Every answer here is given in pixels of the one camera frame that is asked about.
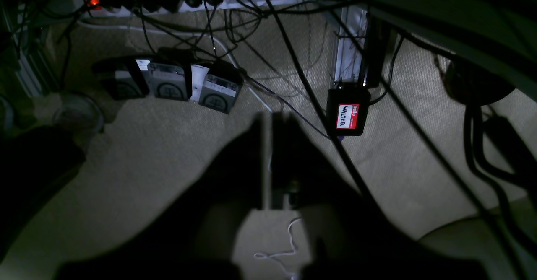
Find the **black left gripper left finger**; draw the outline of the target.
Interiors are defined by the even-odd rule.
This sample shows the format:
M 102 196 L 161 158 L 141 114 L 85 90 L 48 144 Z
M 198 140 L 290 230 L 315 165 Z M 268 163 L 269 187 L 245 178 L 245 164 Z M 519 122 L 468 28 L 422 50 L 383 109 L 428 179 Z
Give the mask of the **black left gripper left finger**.
M 260 119 L 230 141 L 201 177 L 145 229 L 97 257 L 68 262 L 56 280 L 238 279 L 238 232 L 261 207 Z

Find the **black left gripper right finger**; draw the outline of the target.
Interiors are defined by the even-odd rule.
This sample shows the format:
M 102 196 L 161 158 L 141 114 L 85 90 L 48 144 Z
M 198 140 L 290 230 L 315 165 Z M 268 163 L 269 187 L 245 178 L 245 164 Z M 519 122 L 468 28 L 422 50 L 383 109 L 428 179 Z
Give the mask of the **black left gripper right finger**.
M 272 115 L 272 191 L 297 210 L 313 259 L 301 280 L 487 280 L 481 263 L 414 241 L 347 183 L 292 116 Z

